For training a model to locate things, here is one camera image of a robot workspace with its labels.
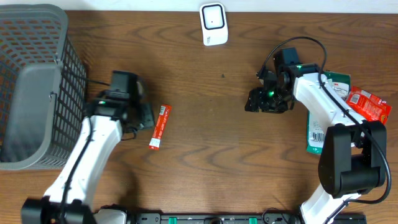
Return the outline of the red stick packet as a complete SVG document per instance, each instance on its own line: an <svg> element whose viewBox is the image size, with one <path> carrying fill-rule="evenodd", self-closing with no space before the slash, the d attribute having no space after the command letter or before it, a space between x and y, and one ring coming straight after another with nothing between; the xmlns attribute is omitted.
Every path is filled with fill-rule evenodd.
<svg viewBox="0 0 398 224"><path fill-rule="evenodd" d="M149 143L149 149L159 150L164 129L170 116L172 107L170 105L162 105L160 107L159 116L155 125L152 138Z"/></svg>

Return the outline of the green 3M wipes package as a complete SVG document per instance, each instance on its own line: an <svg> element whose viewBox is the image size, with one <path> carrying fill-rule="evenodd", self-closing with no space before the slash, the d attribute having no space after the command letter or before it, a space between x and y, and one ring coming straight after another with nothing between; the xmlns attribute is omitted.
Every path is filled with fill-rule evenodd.
<svg viewBox="0 0 398 224"><path fill-rule="evenodd" d="M351 77L350 75L326 71L325 76L328 79L329 85L334 89L337 94L343 99L349 95L351 90ZM320 155L322 153L323 144L325 140L325 133L318 124L317 120L311 113L308 113L307 119L307 152Z"/></svg>

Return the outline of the orange-red snack bag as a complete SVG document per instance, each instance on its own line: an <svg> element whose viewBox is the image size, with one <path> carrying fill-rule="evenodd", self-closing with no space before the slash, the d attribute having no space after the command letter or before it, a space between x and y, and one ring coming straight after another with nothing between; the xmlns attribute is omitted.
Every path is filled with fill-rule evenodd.
<svg viewBox="0 0 398 224"><path fill-rule="evenodd" d="M380 97L356 86L351 88L346 103L366 120L380 121L382 124L386 124L392 109Z"/></svg>

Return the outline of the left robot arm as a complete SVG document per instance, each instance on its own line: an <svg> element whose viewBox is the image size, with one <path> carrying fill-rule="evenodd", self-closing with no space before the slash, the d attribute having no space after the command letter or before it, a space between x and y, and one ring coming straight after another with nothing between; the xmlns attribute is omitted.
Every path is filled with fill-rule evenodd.
<svg viewBox="0 0 398 224"><path fill-rule="evenodd" d="M21 222L132 223L117 205L93 212L94 194L104 167L124 133L136 134L154 125L149 102L96 98L86 108L79 138L56 181L41 199L28 198Z"/></svg>

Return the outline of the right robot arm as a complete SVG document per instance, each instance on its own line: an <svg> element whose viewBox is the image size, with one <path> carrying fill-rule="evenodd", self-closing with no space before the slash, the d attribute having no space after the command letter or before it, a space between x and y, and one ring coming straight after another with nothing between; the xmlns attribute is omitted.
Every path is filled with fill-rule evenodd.
<svg viewBox="0 0 398 224"><path fill-rule="evenodd" d="M350 203L363 203L362 195L383 185L391 188L385 126L350 108L317 64L282 63L275 72L262 66L257 78L262 86L249 92L246 111L280 114L299 101L325 133L320 184L292 223L333 223Z"/></svg>

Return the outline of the white barcode scanner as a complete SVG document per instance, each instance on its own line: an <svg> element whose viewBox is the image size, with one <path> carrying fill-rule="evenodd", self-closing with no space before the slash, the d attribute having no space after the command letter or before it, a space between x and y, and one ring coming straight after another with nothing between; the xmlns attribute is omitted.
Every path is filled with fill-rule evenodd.
<svg viewBox="0 0 398 224"><path fill-rule="evenodd" d="M199 10L203 44L222 45L228 41L228 23L224 5L220 2L203 4Z"/></svg>

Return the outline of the grey plastic mesh basket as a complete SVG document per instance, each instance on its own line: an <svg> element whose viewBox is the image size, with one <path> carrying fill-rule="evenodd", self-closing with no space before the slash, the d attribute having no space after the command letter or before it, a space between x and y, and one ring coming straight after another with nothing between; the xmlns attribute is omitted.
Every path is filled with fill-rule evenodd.
<svg viewBox="0 0 398 224"><path fill-rule="evenodd" d="M64 166L80 134L86 86L64 10L3 5L1 169Z"/></svg>

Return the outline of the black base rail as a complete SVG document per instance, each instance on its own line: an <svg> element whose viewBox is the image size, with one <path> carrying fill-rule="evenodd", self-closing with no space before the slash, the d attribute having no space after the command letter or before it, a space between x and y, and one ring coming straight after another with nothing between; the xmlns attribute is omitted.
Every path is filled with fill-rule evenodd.
<svg viewBox="0 0 398 224"><path fill-rule="evenodd" d="M116 224L285 224L302 221L297 215L266 213L264 215L177 215L140 213L128 215L122 211L101 210L94 215L97 223Z"/></svg>

